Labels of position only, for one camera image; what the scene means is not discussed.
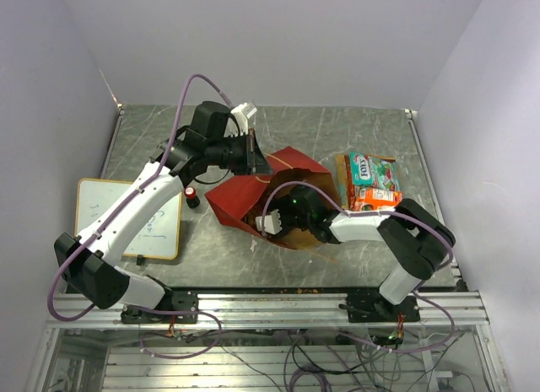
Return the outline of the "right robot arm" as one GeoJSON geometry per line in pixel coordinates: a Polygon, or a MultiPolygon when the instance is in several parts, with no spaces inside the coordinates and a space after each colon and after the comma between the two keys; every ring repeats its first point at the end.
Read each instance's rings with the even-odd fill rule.
{"type": "Polygon", "coordinates": [[[353,212],[327,206],[313,185],[295,185],[278,210],[283,229],[307,230],[325,244],[386,244],[397,264],[371,302],[373,314],[384,321],[401,312],[404,299],[443,266],[456,243],[450,229],[409,198],[387,209],[353,212]]]}

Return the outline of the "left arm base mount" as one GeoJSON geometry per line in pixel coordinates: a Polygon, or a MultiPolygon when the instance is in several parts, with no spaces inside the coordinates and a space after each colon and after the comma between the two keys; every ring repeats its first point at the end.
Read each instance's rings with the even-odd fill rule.
{"type": "Polygon", "coordinates": [[[180,324],[195,324],[197,322],[199,299],[192,291],[172,290],[165,293],[161,302],[154,308],[158,311],[182,311],[174,317],[170,314],[150,313],[147,309],[127,305],[121,312],[121,322],[124,325],[165,324],[175,320],[180,324]]]}

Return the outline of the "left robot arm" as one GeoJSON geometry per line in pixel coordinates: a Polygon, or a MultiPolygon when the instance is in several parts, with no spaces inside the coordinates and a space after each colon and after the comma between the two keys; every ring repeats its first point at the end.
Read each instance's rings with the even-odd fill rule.
{"type": "Polygon", "coordinates": [[[249,126],[256,112],[252,103],[235,108],[213,101],[198,105],[191,123],[173,128],[172,138],[158,146],[106,212],[77,235],[64,233],[57,238],[56,278],[84,295],[93,307],[136,305],[153,322],[166,320],[172,310],[171,290],[151,277],[123,270],[118,261],[148,220],[208,167],[233,175],[273,172],[249,126]]]}

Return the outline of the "brown snack pouch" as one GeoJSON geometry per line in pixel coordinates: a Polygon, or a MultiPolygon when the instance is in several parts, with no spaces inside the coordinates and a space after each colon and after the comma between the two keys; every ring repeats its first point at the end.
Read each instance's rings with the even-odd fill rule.
{"type": "Polygon", "coordinates": [[[352,183],[351,174],[350,174],[350,164],[348,159],[348,153],[341,153],[335,157],[336,165],[336,180],[337,186],[340,192],[342,207],[345,209],[350,209],[354,196],[358,193],[360,188],[352,183]]]}

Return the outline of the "small orange snack packet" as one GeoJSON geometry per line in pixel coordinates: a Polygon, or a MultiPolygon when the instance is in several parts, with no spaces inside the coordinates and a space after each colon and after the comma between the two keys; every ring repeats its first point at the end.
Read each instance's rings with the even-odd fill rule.
{"type": "Polygon", "coordinates": [[[354,196],[350,209],[355,212],[382,210],[395,207],[401,201],[400,191],[363,187],[354,196]]]}

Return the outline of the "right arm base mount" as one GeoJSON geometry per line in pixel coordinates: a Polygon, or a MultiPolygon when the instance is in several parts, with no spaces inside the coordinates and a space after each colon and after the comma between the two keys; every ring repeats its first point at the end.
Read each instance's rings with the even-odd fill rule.
{"type": "Polygon", "coordinates": [[[345,310],[349,323],[405,323],[420,321],[417,299],[407,296],[398,305],[384,299],[377,288],[355,288],[338,307],[345,310]]]}

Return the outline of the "teal Fox's candy bag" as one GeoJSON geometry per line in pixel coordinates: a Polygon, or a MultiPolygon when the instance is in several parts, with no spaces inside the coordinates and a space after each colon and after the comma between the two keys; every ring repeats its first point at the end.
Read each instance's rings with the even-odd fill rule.
{"type": "Polygon", "coordinates": [[[349,153],[352,183],[359,187],[400,191],[395,160],[378,158],[364,153],[349,153]]]}

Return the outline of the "red brown paper bag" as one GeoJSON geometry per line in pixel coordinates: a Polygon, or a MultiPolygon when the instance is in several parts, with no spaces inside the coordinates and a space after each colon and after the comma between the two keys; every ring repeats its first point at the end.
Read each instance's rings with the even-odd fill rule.
{"type": "Polygon", "coordinates": [[[304,181],[322,189],[336,203],[341,199],[331,172],[299,150],[286,147],[266,154],[272,175],[234,176],[205,194],[216,218],[224,226],[238,228],[260,238],[255,217],[261,214],[269,195],[279,185],[304,181]]]}

